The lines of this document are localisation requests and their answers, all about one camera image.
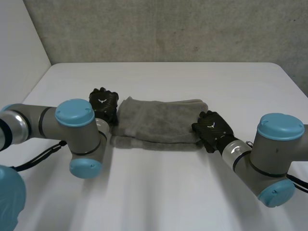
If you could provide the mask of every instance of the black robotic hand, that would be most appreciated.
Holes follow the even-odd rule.
[[[95,118],[105,120],[109,125],[117,125],[116,107],[119,96],[105,88],[94,89],[89,102],[95,112]]]
[[[226,145],[237,140],[231,127],[217,112],[201,112],[199,117],[198,123],[192,124],[192,128],[203,141],[208,153],[216,150],[222,153]]]

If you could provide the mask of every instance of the table surface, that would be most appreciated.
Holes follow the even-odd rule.
[[[266,113],[291,114],[308,123],[308,99],[271,63],[57,64],[26,98],[26,104],[57,106],[87,99],[94,88],[118,92],[119,103],[201,99],[218,111],[235,135],[253,141]],[[32,139],[1,152],[17,166],[57,141]],[[26,207],[16,231],[306,231],[308,195],[267,208],[219,153],[158,152],[108,147],[103,173],[82,180],[69,172],[67,147],[22,172]],[[290,172],[308,180],[308,164]]]

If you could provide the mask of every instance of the towel fold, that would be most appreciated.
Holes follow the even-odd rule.
[[[203,145],[192,124],[201,111],[207,110],[201,100],[164,103],[128,97],[119,107],[119,124],[112,129],[111,144],[117,148],[160,151],[200,149]]]

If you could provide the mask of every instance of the light blue joint cap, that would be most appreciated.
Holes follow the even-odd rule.
[[[10,106],[12,106],[12,104],[9,104],[9,105],[6,105],[5,107],[3,107],[2,109],[1,109],[1,111],[0,112],[4,112],[6,109],[8,109]]]
[[[13,231],[26,203],[26,185],[12,168],[0,165],[0,230]]]
[[[280,206],[291,199],[295,192],[295,186],[291,180],[285,179],[272,184],[263,190],[258,199],[270,208]]]
[[[70,172],[78,178],[90,179],[97,177],[101,170],[102,164],[97,160],[79,158],[71,161],[69,165]]]
[[[60,104],[55,112],[60,124],[68,127],[82,127],[94,120],[91,104],[82,99],[68,100]]]
[[[258,133],[275,141],[291,141],[300,138],[305,127],[298,118],[281,113],[271,113],[262,116],[257,127]]]

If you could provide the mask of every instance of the gray wall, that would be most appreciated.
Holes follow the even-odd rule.
[[[273,62],[308,95],[307,0],[24,0],[51,63]]]

